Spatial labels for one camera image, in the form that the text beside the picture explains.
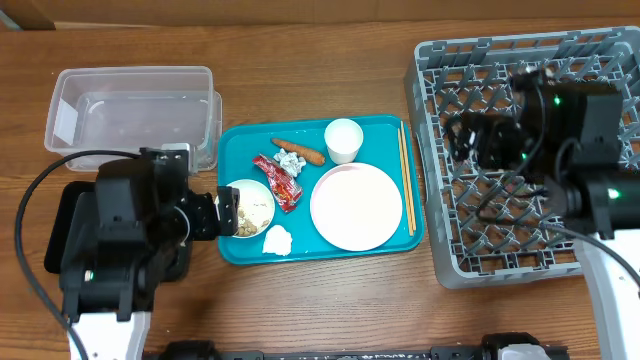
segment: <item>bowl of food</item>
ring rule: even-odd
[[[238,232],[233,237],[247,239],[265,231],[276,213],[276,203],[271,191],[262,183],[250,179],[236,180],[227,186],[240,191]]]

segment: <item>carrot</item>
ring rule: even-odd
[[[277,146],[280,146],[281,148],[289,152],[298,153],[298,156],[302,156],[303,158],[305,158],[305,160],[312,163],[313,165],[318,165],[318,166],[324,165],[324,162],[325,162],[324,155],[322,155],[318,151],[315,151],[313,149],[309,149],[308,147],[294,144],[285,140],[276,139],[276,138],[272,138],[271,141]]]

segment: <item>white plate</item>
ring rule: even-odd
[[[324,174],[311,194],[311,219],[322,237],[348,251],[384,244],[402,218],[402,198],[389,175],[352,163]]]

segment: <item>wooden table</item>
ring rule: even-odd
[[[614,25],[639,18],[440,21],[327,26],[157,28],[0,34],[0,352],[11,359],[68,359],[63,330],[27,285],[13,247],[18,202],[59,156],[43,147],[60,71],[131,65],[205,65],[224,101],[224,127],[391,113],[408,120],[402,78],[421,41]],[[94,174],[59,170],[32,198],[24,246],[37,277],[61,191]],[[216,172],[192,181],[213,191]],[[424,180],[420,179],[424,199]],[[476,344],[489,332],[528,331],[599,358],[582,277],[521,286],[447,290],[434,274],[428,238],[409,253],[274,266],[235,267],[209,243],[195,245],[186,280],[156,293],[146,350],[213,339],[222,350],[265,352],[425,349]]]

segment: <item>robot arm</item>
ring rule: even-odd
[[[90,359],[140,359],[158,285],[186,275],[192,241],[237,231],[238,190],[219,187],[217,207],[189,190],[189,148],[141,149],[63,192],[45,267]]]
[[[471,112],[450,118],[450,152],[455,161],[472,159],[481,168],[515,170],[528,183],[544,184],[545,204],[563,216],[566,229],[595,234],[591,236],[631,265],[635,277],[601,249],[574,241],[602,358],[640,359],[640,177],[618,168],[623,97],[607,83],[560,83],[548,75],[533,71],[511,78],[514,99],[522,108],[515,118]],[[483,215],[490,200],[478,206],[478,220],[528,226]]]
[[[640,230],[618,230],[606,245],[640,271]],[[575,254],[589,286],[603,359],[640,359],[638,285],[609,255],[584,242]]]

